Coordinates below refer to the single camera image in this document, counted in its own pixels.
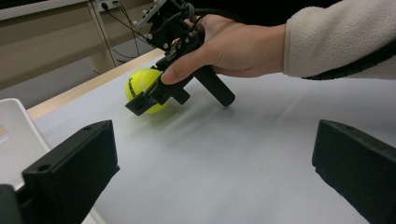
white cloth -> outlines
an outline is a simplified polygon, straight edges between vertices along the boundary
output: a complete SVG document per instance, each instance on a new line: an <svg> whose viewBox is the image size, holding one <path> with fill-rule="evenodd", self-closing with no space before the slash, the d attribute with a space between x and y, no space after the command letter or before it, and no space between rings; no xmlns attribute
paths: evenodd
<svg viewBox="0 0 396 224"><path fill-rule="evenodd" d="M284 74L309 77L353 63L396 40L396 0L306 7L286 25ZM396 57L349 77L396 79Z"/></svg>

table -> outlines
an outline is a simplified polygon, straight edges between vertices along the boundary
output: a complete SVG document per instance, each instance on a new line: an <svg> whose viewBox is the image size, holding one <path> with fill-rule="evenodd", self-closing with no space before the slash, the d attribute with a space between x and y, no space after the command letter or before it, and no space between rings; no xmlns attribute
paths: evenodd
<svg viewBox="0 0 396 224"><path fill-rule="evenodd" d="M186 104L138 117L123 86L161 57L155 49L28 110L50 147L113 120L120 171L95 205L106 223L368 223L311 164L318 122L396 146L396 81L220 76L236 96L224 108L193 79Z"/></svg>

human hand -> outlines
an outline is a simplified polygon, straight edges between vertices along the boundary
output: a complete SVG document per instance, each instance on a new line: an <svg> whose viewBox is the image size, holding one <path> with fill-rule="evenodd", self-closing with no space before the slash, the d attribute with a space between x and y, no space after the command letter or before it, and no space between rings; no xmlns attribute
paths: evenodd
<svg viewBox="0 0 396 224"><path fill-rule="evenodd" d="M174 84L204 65L229 77L259 77L283 71L286 25L245 25L217 15L199 24L205 43L183 55L163 73L164 84Z"/></svg>

wall socket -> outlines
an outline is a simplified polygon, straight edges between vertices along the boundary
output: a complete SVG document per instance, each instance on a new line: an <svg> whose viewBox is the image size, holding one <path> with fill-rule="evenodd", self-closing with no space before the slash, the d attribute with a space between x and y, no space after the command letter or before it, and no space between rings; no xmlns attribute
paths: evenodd
<svg viewBox="0 0 396 224"><path fill-rule="evenodd" d="M118 0L96 0L96 4L98 6L98 10L100 12L106 11L103 8L103 4L106 4L108 7L108 10L111 10L112 8L120 7L118 4Z"/></svg>

tennis ball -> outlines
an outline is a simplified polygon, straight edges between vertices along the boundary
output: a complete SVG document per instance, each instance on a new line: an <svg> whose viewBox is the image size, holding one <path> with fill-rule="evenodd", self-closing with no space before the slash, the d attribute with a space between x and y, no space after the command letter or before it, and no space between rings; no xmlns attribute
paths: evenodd
<svg viewBox="0 0 396 224"><path fill-rule="evenodd" d="M134 71L128 78L125 84L125 94L128 102L134 99L140 92L146 91L151 84L160 76L161 72L153 68L140 68ZM164 109L169 103L169 100L165 104L156 104L149 108L146 113L153 114Z"/></svg>

